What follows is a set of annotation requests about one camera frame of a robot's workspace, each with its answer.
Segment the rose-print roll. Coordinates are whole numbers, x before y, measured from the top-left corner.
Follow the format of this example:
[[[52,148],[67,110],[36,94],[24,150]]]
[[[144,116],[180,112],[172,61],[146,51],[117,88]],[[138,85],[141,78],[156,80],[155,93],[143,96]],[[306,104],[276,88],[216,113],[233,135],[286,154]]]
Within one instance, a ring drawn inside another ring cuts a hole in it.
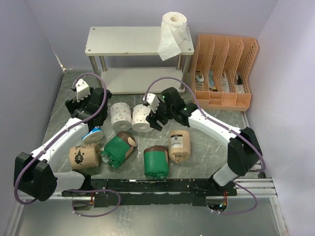
[[[146,117],[150,114],[151,107],[143,104],[136,105],[132,111],[132,129],[139,133],[147,133],[153,130],[146,121]]]
[[[130,106],[119,102],[110,107],[111,125],[114,131],[127,131],[131,129],[132,118]]]

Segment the plain white paper towel roll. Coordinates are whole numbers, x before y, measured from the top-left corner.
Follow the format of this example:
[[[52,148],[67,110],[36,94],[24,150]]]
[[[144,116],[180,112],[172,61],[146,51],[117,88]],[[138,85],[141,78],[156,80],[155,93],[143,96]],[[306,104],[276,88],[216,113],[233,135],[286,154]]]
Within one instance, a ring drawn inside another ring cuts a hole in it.
[[[180,12],[167,12],[162,17],[157,53],[162,61],[179,55],[179,45],[188,38],[187,18]]]

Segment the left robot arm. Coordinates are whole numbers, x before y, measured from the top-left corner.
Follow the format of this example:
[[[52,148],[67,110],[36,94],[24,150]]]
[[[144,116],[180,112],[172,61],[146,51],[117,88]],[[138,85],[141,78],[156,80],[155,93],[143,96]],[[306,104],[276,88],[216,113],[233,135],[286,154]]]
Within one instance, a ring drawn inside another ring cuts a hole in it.
[[[53,169],[69,154],[83,136],[107,119],[107,103],[112,97],[109,90],[89,88],[90,94],[80,101],[67,100],[65,106],[71,117],[49,141],[30,154],[21,152],[15,158],[14,197],[21,204],[21,191],[34,201],[45,201],[55,192],[75,190],[80,196],[90,194],[91,176],[75,167],[65,173],[54,173]]]

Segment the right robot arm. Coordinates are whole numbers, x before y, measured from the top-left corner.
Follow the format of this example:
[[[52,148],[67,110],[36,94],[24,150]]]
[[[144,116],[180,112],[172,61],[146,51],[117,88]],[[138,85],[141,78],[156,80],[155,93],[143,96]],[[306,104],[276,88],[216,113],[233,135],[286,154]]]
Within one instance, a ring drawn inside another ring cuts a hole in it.
[[[262,151],[251,128],[240,129],[228,125],[195,103],[185,103],[173,87],[165,89],[161,95],[162,98],[158,98],[155,94],[147,93],[143,97],[144,105],[151,108],[146,117],[151,128],[161,131],[172,119],[183,126],[202,131],[227,148],[226,163],[210,177],[209,191],[213,195],[220,195],[229,182],[247,174],[261,159]]]

